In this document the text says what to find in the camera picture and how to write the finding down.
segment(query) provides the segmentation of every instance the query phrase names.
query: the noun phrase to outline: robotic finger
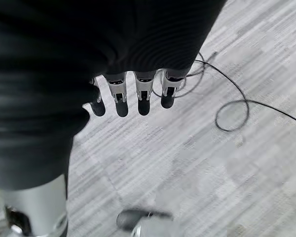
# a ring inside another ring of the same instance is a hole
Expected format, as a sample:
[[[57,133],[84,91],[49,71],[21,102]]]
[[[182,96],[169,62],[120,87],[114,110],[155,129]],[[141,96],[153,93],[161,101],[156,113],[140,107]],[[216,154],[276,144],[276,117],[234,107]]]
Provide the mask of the robotic finger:
[[[187,76],[190,68],[184,70],[166,69],[162,81],[161,105],[165,109],[173,106],[176,92],[179,90],[182,81]]]
[[[126,73],[103,75],[109,84],[112,97],[115,101],[116,111],[120,117],[128,114]]]
[[[138,112],[141,115],[145,116],[150,111],[150,96],[152,92],[153,79],[156,71],[134,73],[138,97]]]
[[[90,102],[91,108],[93,113],[96,116],[103,116],[105,114],[105,106],[101,97],[100,89],[99,89],[99,84],[96,78],[93,78],[91,81],[91,84],[94,85],[94,96],[93,96],[93,101]]]

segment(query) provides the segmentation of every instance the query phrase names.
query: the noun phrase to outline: black cable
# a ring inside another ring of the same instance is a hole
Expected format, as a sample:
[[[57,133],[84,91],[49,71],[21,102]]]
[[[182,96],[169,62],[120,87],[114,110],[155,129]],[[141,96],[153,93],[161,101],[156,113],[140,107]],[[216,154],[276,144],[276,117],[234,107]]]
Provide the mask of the black cable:
[[[212,69],[214,69],[215,71],[219,72],[221,75],[223,75],[226,79],[228,79],[237,89],[238,91],[241,93],[243,99],[242,100],[234,100],[234,101],[230,101],[226,104],[224,104],[223,106],[221,106],[218,111],[216,112],[216,116],[215,116],[215,125],[218,129],[222,130],[222,131],[226,131],[226,132],[233,132],[233,131],[236,131],[236,130],[239,130],[241,129],[247,122],[248,122],[248,119],[249,119],[249,116],[250,116],[250,106],[249,106],[249,103],[254,103],[254,104],[258,104],[258,105],[262,105],[262,106],[265,106],[265,107],[268,107],[270,109],[273,109],[277,112],[280,112],[286,116],[288,116],[289,118],[293,119],[296,121],[296,118],[294,116],[291,116],[289,115],[288,113],[276,108],[276,107],[273,107],[271,105],[268,105],[268,104],[265,104],[263,102],[260,102],[260,101],[256,101],[256,100],[250,100],[250,99],[247,99],[245,93],[242,91],[242,89],[240,88],[240,86],[234,81],[232,80],[229,76],[227,76],[225,73],[223,73],[221,70],[219,70],[217,67],[213,66],[212,64],[208,63],[208,62],[205,62],[205,59],[203,57],[203,55],[199,52],[198,55],[202,58],[202,60],[198,60],[196,59],[195,62],[197,63],[202,63],[203,64],[203,67],[202,67],[202,70],[198,72],[198,70],[196,70],[195,73],[192,73],[192,74],[188,74],[186,77],[192,77],[192,76],[196,76],[196,75],[201,75],[199,81],[197,82],[197,84],[191,89],[189,90],[188,92],[184,93],[183,95],[179,95],[179,96],[176,96],[176,98],[181,98],[183,96],[186,96],[188,94],[190,94],[191,92],[193,92],[197,87],[198,85],[201,83],[202,79],[203,79],[203,76],[204,76],[204,73],[205,73],[205,69],[206,69],[206,66],[209,66],[211,67]],[[183,89],[184,87],[186,86],[186,78],[185,78],[185,84],[182,86],[181,89]],[[153,93],[159,97],[161,97],[160,95],[158,95],[154,90],[152,90]],[[238,127],[235,127],[233,129],[226,129],[226,128],[223,128],[222,126],[219,125],[218,123],[218,117],[219,117],[219,113],[225,108],[227,107],[228,105],[231,105],[231,104],[237,104],[237,103],[245,103],[246,105],[246,116],[243,120],[243,122],[238,126]]]

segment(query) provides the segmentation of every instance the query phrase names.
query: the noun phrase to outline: floor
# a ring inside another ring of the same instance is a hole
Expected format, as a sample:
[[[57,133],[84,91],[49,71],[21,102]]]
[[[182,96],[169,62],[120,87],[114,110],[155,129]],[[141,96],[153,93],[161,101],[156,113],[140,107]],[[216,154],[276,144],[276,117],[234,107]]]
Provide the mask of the floor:
[[[212,64],[248,98],[296,116],[296,0],[229,0],[201,49],[205,58],[214,51]],[[173,212],[186,237],[296,237],[296,122],[251,105],[240,131],[218,130],[216,111],[241,97],[209,68],[173,108],[153,96],[146,117],[137,112],[132,73],[126,118],[98,81],[107,113],[92,115],[74,142],[70,237],[128,236],[115,220],[131,206]],[[154,88],[160,93],[158,81]],[[219,122],[233,127],[243,112],[229,107]]]

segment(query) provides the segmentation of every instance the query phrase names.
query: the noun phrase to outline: black fabric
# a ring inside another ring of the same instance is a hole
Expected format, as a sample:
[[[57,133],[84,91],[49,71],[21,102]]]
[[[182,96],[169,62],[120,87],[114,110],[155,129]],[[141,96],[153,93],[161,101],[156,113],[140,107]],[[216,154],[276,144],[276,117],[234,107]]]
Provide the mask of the black fabric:
[[[92,77],[191,65],[225,0],[0,0],[0,188],[68,172]]]

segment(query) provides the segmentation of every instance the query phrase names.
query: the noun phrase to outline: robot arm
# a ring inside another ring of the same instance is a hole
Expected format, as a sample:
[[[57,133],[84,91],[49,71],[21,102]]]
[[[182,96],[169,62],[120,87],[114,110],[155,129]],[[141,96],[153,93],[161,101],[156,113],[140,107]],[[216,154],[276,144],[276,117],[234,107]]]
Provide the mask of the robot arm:
[[[104,75],[127,115],[126,71],[136,74],[139,112],[149,112],[153,75],[165,68],[161,104],[176,89],[225,0],[0,0],[0,197],[8,232],[65,236],[67,179],[82,108],[105,107]]]

